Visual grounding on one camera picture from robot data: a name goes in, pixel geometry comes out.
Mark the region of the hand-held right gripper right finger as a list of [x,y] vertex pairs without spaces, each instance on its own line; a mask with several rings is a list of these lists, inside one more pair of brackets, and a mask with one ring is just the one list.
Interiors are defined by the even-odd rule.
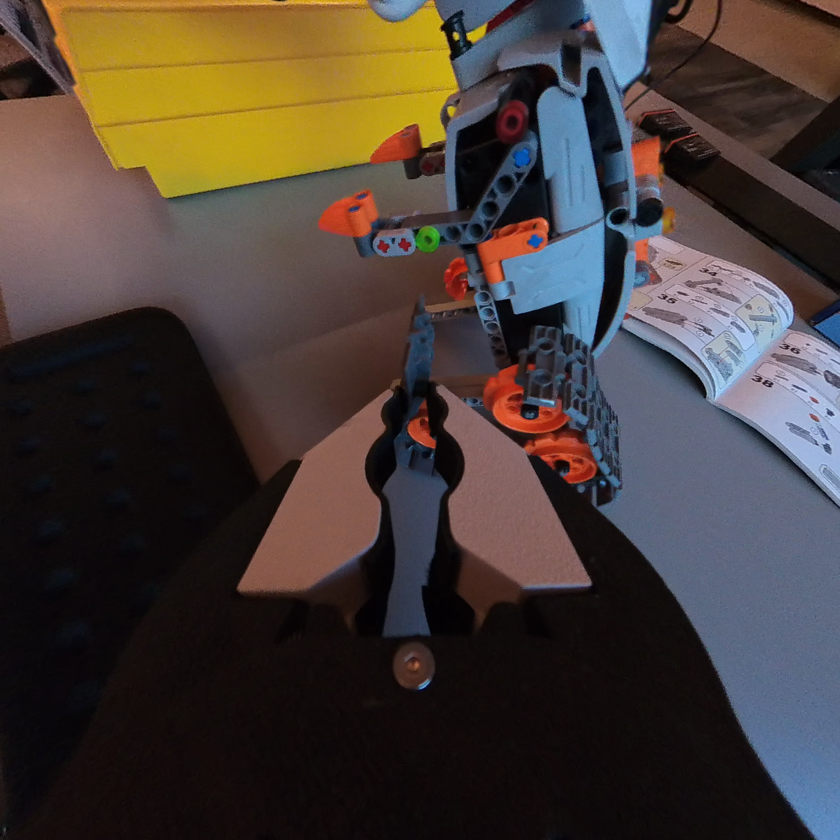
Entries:
[[590,576],[531,460],[438,385],[428,397],[440,502],[427,573],[433,635],[469,635],[500,603],[585,592]]

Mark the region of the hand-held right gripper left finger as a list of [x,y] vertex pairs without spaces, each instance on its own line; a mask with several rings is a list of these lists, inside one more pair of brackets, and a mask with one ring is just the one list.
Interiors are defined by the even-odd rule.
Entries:
[[395,570],[384,487],[404,408],[386,391],[303,456],[239,594],[335,606],[357,633],[382,634]]

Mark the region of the grey orange toy brick vehicle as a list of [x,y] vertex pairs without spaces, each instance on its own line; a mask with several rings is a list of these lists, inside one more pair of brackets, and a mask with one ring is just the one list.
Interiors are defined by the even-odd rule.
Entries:
[[471,291],[499,373],[486,410],[598,505],[622,486],[618,421],[594,371],[662,231],[660,152],[634,141],[624,94],[677,2],[435,2],[458,83],[443,142],[394,133],[372,163],[443,174],[445,213],[385,217],[369,191],[321,230],[362,257],[457,247],[447,293]]

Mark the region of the grey desk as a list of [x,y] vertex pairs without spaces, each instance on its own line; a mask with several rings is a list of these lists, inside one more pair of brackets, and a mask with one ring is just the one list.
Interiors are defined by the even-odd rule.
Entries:
[[[413,304],[440,291],[446,255],[360,259],[318,230],[365,188],[388,214],[442,195],[362,166],[164,199],[112,168],[75,98],[3,101],[11,337],[172,311],[267,480],[397,377]],[[606,515],[681,601],[782,792],[838,838],[838,507],[670,355],[621,332],[597,366],[622,426]]]

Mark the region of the black perforated chair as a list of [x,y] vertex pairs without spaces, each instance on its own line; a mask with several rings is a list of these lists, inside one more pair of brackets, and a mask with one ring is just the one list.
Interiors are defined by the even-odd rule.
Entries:
[[124,311],[2,350],[3,830],[55,782],[173,572],[257,487],[169,311]]

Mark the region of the white instruction booklet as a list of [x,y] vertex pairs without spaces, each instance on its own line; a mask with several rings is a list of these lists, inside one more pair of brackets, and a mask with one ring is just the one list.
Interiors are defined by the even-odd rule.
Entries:
[[647,255],[650,282],[633,290],[623,327],[689,367],[708,401],[838,503],[838,351],[792,329],[791,300],[766,277],[663,236]]

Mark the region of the black battery pack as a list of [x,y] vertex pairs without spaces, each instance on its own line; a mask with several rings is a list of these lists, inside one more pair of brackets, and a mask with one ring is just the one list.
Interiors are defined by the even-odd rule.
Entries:
[[720,151],[698,133],[690,133],[670,142],[665,148],[667,170],[701,171],[720,156]]
[[637,124],[647,134],[665,143],[674,142],[693,134],[694,130],[674,109],[644,112]]

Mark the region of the yellow plastic storage bin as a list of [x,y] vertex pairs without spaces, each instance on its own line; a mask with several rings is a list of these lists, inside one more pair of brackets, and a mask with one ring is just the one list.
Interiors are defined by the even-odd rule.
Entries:
[[110,162],[165,197],[366,163],[413,123],[445,136],[432,3],[399,24],[366,2],[45,5]]

